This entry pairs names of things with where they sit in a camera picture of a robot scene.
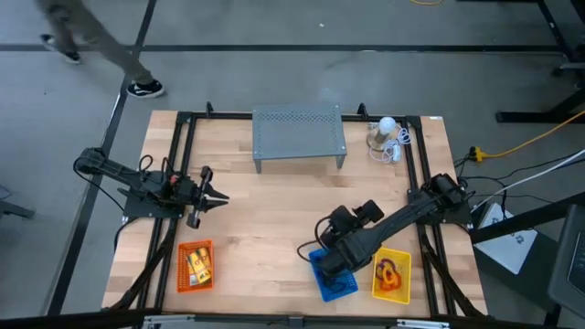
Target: gray floor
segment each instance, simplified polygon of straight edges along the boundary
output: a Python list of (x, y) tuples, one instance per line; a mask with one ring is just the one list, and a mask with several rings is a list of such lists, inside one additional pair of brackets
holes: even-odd
[[(146, 0), (88, 3), (121, 42), (133, 44)], [(548, 5), (575, 44), (583, 29), (569, 0)], [(36, 44), (46, 27), (32, 1), (0, 0), (0, 50), (6, 44)], [(526, 4), (158, 0), (145, 45), (553, 42), (538, 8)], [(364, 102), (372, 113), (443, 116), (452, 156), (460, 158), (471, 145), (497, 152), (550, 128), (497, 124), (496, 111), (541, 111), (573, 92), (569, 77), (549, 76), (563, 62), (551, 55), (145, 52), (141, 60), (168, 95), (126, 102), (111, 157), (128, 165), (138, 160), (151, 110), (201, 111), (206, 101), (217, 111), (249, 111), (263, 103), (334, 102), (350, 112)], [(44, 312), (86, 186), (71, 165), (84, 147), (100, 144), (122, 73), (95, 53), (84, 53), (83, 65), (73, 67), (52, 53), (14, 51), (0, 51), (0, 71), (0, 184), (14, 192), (11, 201), (37, 210), (33, 221), (7, 217), (0, 222), (0, 318), (11, 318)], [(573, 125), (465, 171), (504, 175), (584, 144), (582, 128)], [(489, 182), (474, 183), (482, 194), (496, 190)], [(102, 185), (115, 191), (108, 180)], [(582, 191), (582, 185), (576, 165), (520, 186), (514, 194), (557, 200)], [(508, 209), (519, 213), (540, 205), (519, 198), (510, 200)], [(100, 308), (120, 217), (108, 199), (98, 197), (65, 313)], [(538, 229), (556, 237), (560, 227), (558, 221)], [(482, 284), (491, 315), (542, 322), (542, 310), (495, 279), (482, 275)], [(585, 322), (563, 311), (560, 324), (579, 327)]]

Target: blue plastic basket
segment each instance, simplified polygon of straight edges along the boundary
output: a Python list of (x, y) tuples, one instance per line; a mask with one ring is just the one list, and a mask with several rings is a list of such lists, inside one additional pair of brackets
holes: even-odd
[(317, 262), (321, 260), (327, 251), (319, 249), (312, 251), (309, 254), (309, 260), (311, 261), (311, 267), (313, 267), (313, 274), (317, 280), (319, 291), (321, 291), (321, 297), (324, 302), (331, 302), (337, 298), (346, 296), (352, 292), (357, 292), (357, 282), (354, 274), (349, 270), (343, 270), (339, 275), (334, 278), (326, 278), (317, 266)]

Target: wooden tabletop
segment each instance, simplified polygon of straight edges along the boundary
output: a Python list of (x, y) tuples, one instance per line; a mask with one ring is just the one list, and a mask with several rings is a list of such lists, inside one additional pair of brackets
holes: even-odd
[[(423, 117), (422, 127), (431, 174), (455, 177), (451, 151), (441, 117)], [(143, 154), (154, 158), (153, 168), (167, 156), (176, 111), (154, 111)], [(410, 187), (406, 162), (382, 164), (368, 155), (367, 125), (344, 122), (347, 157), (337, 169), (334, 157), (274, 160), (262, 163), (256, 174), (252, 160), (252, 122), (197, 120), (189, 174), (196, 182), (201, 166), (215, 175), (213, 186), (230, 197), (229, 204), (201, 216), (199, 229), (179, 222), (166, 286), (164, 310), (198, 313), (258, 313), (353, 316), (429, 316), (416, 229), (413, 225), (383, 245), (407, 251), (412, 257), (410, 304), (386, 302), (371, 296), (373, 265), (355, 273), (359, 291), (323, 302), (309, 264), (295, 250), (314, 239), (314, 224), (340, 205), (362, 205), (370, 198), (388, 216), (404, 207)], [(182, 134), (179, 150), (185, 142)], [(417, 177), (422, 183), (416, 139), (413, 141)], [(180, 164), (179, 152), (177, 164)], [(117, 302), (144, 267), (153, 220), (143, 218), (126, 228), (119, 239), (103, 306)], [(449, 270), (465, 295), (485, 312), (484, 294), (466, 232), (442, 225)], [(211, 291), (176, 292), (176, 245), (212, 239), (215, 284)], [(158, 272), (151, 280), (147, 306), (154, 304)], [(441, 281), (435, 273), (439, 307), (445, 312)]]

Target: yellow plastic basket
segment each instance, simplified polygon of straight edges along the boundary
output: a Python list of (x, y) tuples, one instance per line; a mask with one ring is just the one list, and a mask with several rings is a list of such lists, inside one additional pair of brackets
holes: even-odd
[(372, 296), (385, 301), (410, 303), (410, 254), (380, 248), (374, 258)]

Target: shoe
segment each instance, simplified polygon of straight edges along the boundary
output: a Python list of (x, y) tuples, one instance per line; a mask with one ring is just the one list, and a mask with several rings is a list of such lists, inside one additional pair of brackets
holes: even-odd
[(60, 51), (57, 48), (57, 42), (55, 38), (51, 35), (40, 35), (40, 39), (43, 43), (43, 46), (46, 50), (55, 51), (61, 54), (66, 62), (71, 64), (80, 64), (81, 63), (81, 56), (80, 53), (77, 51)]
[(165, 87), (158, 80), (145, 85), (133, 82), (128, 85), (126, 90), (129, 95), (136, 98), (154, 98), (165, 93)]

